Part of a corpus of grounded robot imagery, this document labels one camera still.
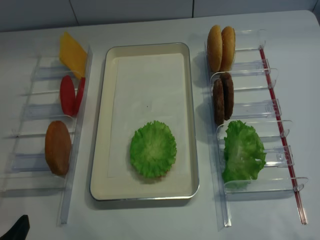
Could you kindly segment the clear acrylic rack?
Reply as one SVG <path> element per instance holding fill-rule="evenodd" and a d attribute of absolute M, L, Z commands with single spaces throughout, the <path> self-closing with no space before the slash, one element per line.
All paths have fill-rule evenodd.
<path fill-rule="evenodd" d="M 291 120 L 282 118 L 280 102 L 276 97 L 276 101 L 280 106 L 281 119 L 284 121 L 284 134 L 288 143 L 288 147 L 283 146 L 274 110 L 276 101 L 271 99 L 264 64 L 259 51 L 260 47 L 263 47 L 263 50 L 265 49 L 266 32 L 263 29 L 234 29 L 234 31 L 235 53 L 229 71 L 220 71 L 220 69 L 218 72 L 211 71 L 207 56 L 207 41 L 204 44 L 206 89 L 203 92 L 203 99 L 207 109 L 207 138 L 216 213 L 218 222 L 222 227 L 230 227 L 232 225 L 230 210 L 230 203 L 232 202 L 285 199 L 290 197 L 295 199 L 295 192 L 286 160 L 287 154 L 290 154 L 293 160 L 293 167 L 295 166 L 292 149 L 287 140 L 293 123 Z M 278 70 L 272 68 L 270 64 L 267 70 L 271 70 L 270 76 L 275 93 L 279 75 Z M 231 75 L 233 81 L 233 112 L 230 119 L 224 119 L 223 124 L 216 125 L 213 87 L 215 80 L 220 79 L 220 75 L 225 72 Z M 227 136 L 226 130 L 231 121 L 242 121 L 246 125 L 254 127 L 264 145 L 264 152 L 266 153 L 265 165 L 258 173 L 256 180 L 224 182 L 222 177 L 225 169 L 224 137 Z M 308 182 L 308 178 L 297 175 L 296 177 L 301 194 Z"/>
<path fill-rule="evenodd" d="M 13 117 L 15 125 L 4 135 L 13 146 L 0 172 L 0 195 L 44 196 L 61 192 L 58 224 L 68 222 L 78 150 L 84 122 L 87 90 L 77 116 L 63 113 L 60 104 L 60 84 L 69 75 L 75 87 L 79 81 L 72 70 L 59 63 L 57 56 L 38 55 L 25 92 L 20 94 L 22 105 Z M 45 135 L 53 121 L 63 122 L 69 132 L 71 150 L 66 176 L 52 173 L 45 160 Z"/>

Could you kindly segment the red rail strip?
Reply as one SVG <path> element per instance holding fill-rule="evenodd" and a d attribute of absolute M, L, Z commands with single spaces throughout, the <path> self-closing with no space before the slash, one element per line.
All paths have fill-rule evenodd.
<path fill-rule="evenodd" d="M 272 83 L 272 79 L 271 79 L 271 70 L 267 70 L 270 68 L 268 60 L 265 56 L 264 53 L 264 48 L 262 46 L 259 47 L 259 53 L 261 56 L 261 60 L 263 62 L 263 67 L 265 69 L 265 76 L 266 76 L 266 81 L 268 84 L 268 89 L 269 89 L 269 93 L 270 93 L 270 97 L 272 100 L 277 100 L 275 92 L 274 92 L 274 85 Z M 281 138 L 281 142 L 282 145 L 285 147 L 289 147 L 288 142 L 287 142 L 287 137 L 285 136 L 285 129 L 284 129 L 284 121 L 282 121 L 281 119 L 281 114 L 280 114 L 280 104 L 277 103 L 277 101 L 275 102 L 275 107 L 274 107 L 275 113 L 276 113 L 276 121 L 277 121 L 277 125 L 278 125 L 278 129 L 279 129 L 279 133 L 280 133 L 280 138 Z M 298 188 L 298 178 L 296 177 L 295 174 L 295 169 L 294 169 L 294 165 L 293 165 L 293 158 L 291 157 L 291 155 L 288 153 L 287 154 L 287 158 L 286 158 L 286 162 L 288 165 L 288 171 L 289 171 L 289 175 L 290 175 L 290 179 L 291 179 L 291 183 L 292 183 L 292 187 L 294 190 L 294 196 L 295 196 L 295 200 L 296 200 L 296 205 L 297 205 L 297 210 L 298 210 L 298 214 L 299 214 L 299 218 L 300 218 L 300 222 L 302 225 L 307 225 L 308 222 L 308 218 L 307 218 L 307 214 L 305 211 L 305 208 L 303 206 L 303 201 L 300 195 L 300 191 L 301 189 Z"/>

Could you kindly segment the brown meat patty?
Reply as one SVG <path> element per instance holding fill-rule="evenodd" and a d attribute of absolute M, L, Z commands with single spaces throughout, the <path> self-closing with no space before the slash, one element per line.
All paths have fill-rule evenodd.
<path fill-rule="evenodd" d="M 223 87 L 224 119 L 229 120 L 234 108 L 234 83 L 232 76 L 228 72 L 222 73 L 220 79 Z"/>
<path fill-rule="evenodd" d="M 224 123 L 225 105 L 224 105 L 224 90 L 222 80 L 216 79 L 213 84 L 213 107 L 214 121 L 217 126 Z"/>

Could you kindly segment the golden bun half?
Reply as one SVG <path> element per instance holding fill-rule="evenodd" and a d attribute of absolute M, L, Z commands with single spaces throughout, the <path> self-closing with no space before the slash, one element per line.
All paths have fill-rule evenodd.
<path fill-rule="evenodd" d="M 207 37 L 207 58 L 210 70 L 216 73 L 220 70 L 223 56 L 221 27 L 214 25 Z"/>
<path fill-rule="evenodd" d="M 221 37 L 222 60 L 220 71 L 226 72 L 231 69 L 235 56 L 236 34 L 234 28 L 231 26 L 226 26 L 221 32 Z"/>

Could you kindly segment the green lettuce leaf on tray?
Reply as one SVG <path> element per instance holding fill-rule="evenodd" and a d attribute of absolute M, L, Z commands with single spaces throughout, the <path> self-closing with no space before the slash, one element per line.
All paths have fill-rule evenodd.
<path fill-rule="evenodd" d="M 163 177 L 176 162 L 176 139 L 165 123 L 148 122 L 134 132 L 129 155 L 131 165 L 141 176 Z"/>

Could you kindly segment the right golden bun half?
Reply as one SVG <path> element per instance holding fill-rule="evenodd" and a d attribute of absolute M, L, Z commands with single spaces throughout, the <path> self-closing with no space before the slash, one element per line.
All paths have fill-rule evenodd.
<path fill-rule="evenodd" d="M 226 26 L 221 32 L 221 37 L 222 60 L 220 71 L 226 72 L 231 69 L 235 56 L 236 34 L 234 28 L 231 26 Z"/>

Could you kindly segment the yellow cheese slice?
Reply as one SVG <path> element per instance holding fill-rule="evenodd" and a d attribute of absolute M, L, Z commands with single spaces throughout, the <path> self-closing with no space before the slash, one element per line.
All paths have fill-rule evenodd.
<path fill-rule="evenodd" d="M 64 32 L 59 43 L 60 61 L 73 72 L 78 80 L 84 78 L 87 52 L 68 32 Z"/>

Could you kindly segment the left brown meat patty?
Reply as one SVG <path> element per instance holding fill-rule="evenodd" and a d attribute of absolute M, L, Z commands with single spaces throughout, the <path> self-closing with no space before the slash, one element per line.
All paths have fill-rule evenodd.
<path fill-rule="evenodd" d="M 224 105 L 224 90 L 222 80 L 216 79 L 213 84 L 213 107 L 214 121 L 217 126 L 224 123 L 225 105 Z"/>

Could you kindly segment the cream metal tray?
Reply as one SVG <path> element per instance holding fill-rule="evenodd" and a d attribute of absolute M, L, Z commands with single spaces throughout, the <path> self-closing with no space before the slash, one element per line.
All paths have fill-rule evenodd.
<path fill-rule="evenodd" d="M 109 155 L 112 119 L 120 58 L 150 55 L 182 54 L 184 57 L 186 120 L 188 124 L 189 170 L 150 179 L 141 176 L 133 167 L 133 176 L 109 177 Z M 190 50 L 182 42 L 117 46 L 105 58 L 104 77 L 94 143 L 90 177 L 90 194 L 97 201 L 190 199 L 199 189 L 199 170 L 194 121 Z"/>

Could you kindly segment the clear acrylic left rack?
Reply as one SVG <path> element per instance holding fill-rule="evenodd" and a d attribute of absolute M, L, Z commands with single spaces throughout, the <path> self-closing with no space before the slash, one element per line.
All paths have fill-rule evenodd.
<path fill-rule="evenodd" d="M 38 55 L 25 92 L 20 94 L 22 105 L 13 117 L 15 125 L 4 135 L 13 146 L 0 172 L 0 195 L 44 196 L 61 192 L 58 224 L 68 222 L 78 150 L 84 122 L 87 90 L 77 116 L 63 113 L 60 104 L 60 84 L 69 75 L 75 87 L 79 81 L 72 70 L 59 63 L 57 56 Z M 53 121 L 63 122 L 69 132 L 71 150 L 66 176 L 52 173 L 45 160 L 45 135 Z"/>

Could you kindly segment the red tomato slice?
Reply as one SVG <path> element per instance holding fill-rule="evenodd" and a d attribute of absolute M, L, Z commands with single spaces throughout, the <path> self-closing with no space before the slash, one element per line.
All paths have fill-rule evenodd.
<path fill-rule="evenodd" d="M 77 93 L 75 96 L 75 101 L 74 101 L 74 106 L 73 106 L 73 116 L 76 116 L 79 112 L 80 106 L 81 106 L 81 102 L 82 102 L 82 98 L 84 95 L 84 90 L 85 90 L 85 83 L 86 83 L 86 78 L 82 77 L 80 79 L 78 88 L 77 88 Z"/>
<path fill-rule="evenodd" d="M 76 95 L 73 81 L 69 75 L 65 75 L 62 78 L 59 95 L 63 113 L 68 116 L 73 116 Z"/>

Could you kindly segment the white paper tray liner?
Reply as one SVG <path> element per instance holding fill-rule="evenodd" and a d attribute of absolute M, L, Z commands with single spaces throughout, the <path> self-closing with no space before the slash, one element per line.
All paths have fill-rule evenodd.
<path fill-rule="evenodd" d="M 181 53 L 122 57 L 117 67 L 108 177 L 132 177 L 130 143 L 135 131 L 154 120 L 169 126 L 176 141 L 171 174 L 189 170 L 184 56 Z"/>

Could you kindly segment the brown bun half left rack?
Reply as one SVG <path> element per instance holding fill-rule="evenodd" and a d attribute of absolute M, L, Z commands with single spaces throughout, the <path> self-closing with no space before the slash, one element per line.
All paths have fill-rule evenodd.
<path fill-rule="evenodd" d="M 45 160 L 51 172 L 65 176 L 69 171 L 69 158 L 72 148 L 67 126 L 60 120 L 52 121 L 45 134 Z"/>

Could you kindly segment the left golden bun half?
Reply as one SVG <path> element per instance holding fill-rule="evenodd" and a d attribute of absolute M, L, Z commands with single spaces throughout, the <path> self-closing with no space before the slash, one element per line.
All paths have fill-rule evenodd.
<path fill-rule="evenodd" d="M 207 37 L 207 58 L 210 70 L 216 73 L 220 70 L 223 56 L 221 27 L 214 25 Z"/>

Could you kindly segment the clear acrylic right rack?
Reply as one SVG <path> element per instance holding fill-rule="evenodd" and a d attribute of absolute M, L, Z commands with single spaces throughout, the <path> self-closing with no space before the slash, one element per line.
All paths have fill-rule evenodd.
<path fill-rule="evenodd" d="M 207 41 L 204 44 L 206 89 L 203 92 L 203 99 L 207 109 L 207 138 L 216 213 L 218 222 L 222 227 L 230 227 L 232 225 L 230 210 L 230 203 L 232 202 L 285 199 L 290 197 L 295 199 L 295 192 L 286 160 L 287 154 L 290 154 L 293 160 L 293 167 L 295 166 L 292 149 L 287 140 L 293 123 L 291 120 L 282 118 L 280 102 L 276 97 L 276 101 L 280 106 L 281 119 L 284 121 L 284 134 L 288 143 L 288 147 L 283 146 L 274 110 L 276 101 L 271 99 L 264 64 L 259 51 L 260 47 L 263 47 L 263 50 L 265 49 L 266 32 L 263 29 L 234 29 L 234 31 L 235 53 L 229 71 L 220 71 L 220 69 L 218 72 L 211 71 L 207 56 Z M 279 75 L 278 70 L 272 68 L 270 64 L 267 70 L 271 70 L 270 76 L 275 93 Z M 231 75 L 233 81 L 233 112 L 230 119 L 224 119 L 223 124 L 216 125 L 213 87 L 215 80 L 220 79 L 220 75 L 225 72 Z M 266 153 L 265 165 L 258 173 L 256 180 L 224 182 L 222 177 L 225 169 L 224 137 L 227 136 L 226 130 L 231 121 L 242 121 L 246 125 L 254 127 L 264 145 L 264 152 Z M 308 182 L 308 178 L 297 175 L 296 177 L 301 194 Z"/>

